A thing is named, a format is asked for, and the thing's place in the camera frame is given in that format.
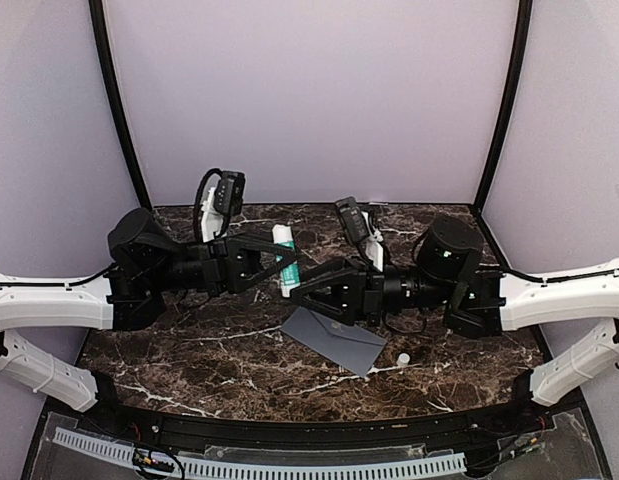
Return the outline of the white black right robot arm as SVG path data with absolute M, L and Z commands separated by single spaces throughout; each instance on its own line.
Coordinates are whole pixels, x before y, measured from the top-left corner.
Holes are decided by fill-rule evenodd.
M 477 230 L 440 216 L 417 240 L 412 265 L 376 268 L 363 259 L 334 259 L 305 272 L 290 297 L 345 325 L 377 325 L 405 309 L 441 307 L 445 327 L 470 339 L 597 319 L 565 352 L 515 379 L 515 399 L 500 410 L 499 424 L 519 434 L 536 420 L 538 405 L 552 406 L 609 367 L 619 366 L 619 258 L 563 273 L 529 275 L 481 269 L 483 245 Z

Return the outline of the white glue stick cap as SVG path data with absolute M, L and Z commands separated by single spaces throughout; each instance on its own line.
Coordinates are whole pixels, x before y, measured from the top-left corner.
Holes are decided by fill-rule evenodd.
M 401 353 L 398 355 L 398 358 L 396 360 L 396 364 L 398 367 L 404 368 L 406 366 L 408 366 L 410 363 L 410 355 L 407 353 Z

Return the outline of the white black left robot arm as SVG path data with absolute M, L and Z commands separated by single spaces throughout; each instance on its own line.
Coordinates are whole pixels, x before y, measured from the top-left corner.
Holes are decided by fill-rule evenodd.
M 290 266 L 296 253 L 270 235 L 178 242 L 145 208 L 126 214 L 107 240 L 113 262 L 89 277 L 0 274 L 0 374 L 75 411 L 91 410 L 92 421 L 106 434 L 120 436 L 130 427 L 130 415 L 115 402 L 113 381 L 36 347 L 19 329 L 142 330 L 164 313 L 164 293 L 239 294 Z

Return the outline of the blue-grey envelope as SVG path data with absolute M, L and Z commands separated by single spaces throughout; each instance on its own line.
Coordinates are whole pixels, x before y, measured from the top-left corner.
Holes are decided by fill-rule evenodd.
M 387 344 L 364 328 L 344 325 L 302 307 L 282 324 L 281 330 L 359 377 L 367 375 Z

